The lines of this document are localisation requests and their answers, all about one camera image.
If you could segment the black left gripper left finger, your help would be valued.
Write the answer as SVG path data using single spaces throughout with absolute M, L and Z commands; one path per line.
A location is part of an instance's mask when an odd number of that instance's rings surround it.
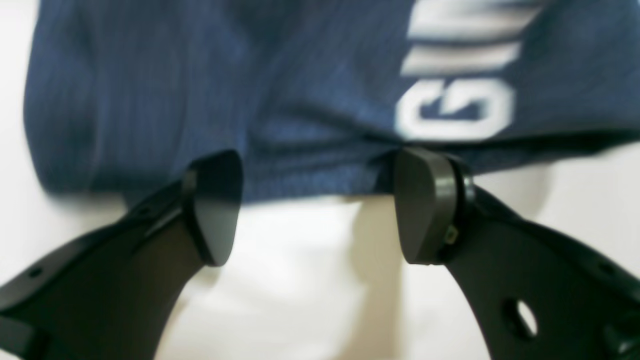
M 1 350 L 21 360 L 153 360 L 185 285 L 233 250 L 242 160 L 225 150 L 119 221 L 1 287 Z

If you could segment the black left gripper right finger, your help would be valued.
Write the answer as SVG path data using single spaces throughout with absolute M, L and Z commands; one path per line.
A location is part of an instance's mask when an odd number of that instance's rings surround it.
M 403 148 L 392 185 L 404 259 L 448 270 L 492 360 L 639 358 L 639 280 L 613 260 L 522 218 L 453 156 Z

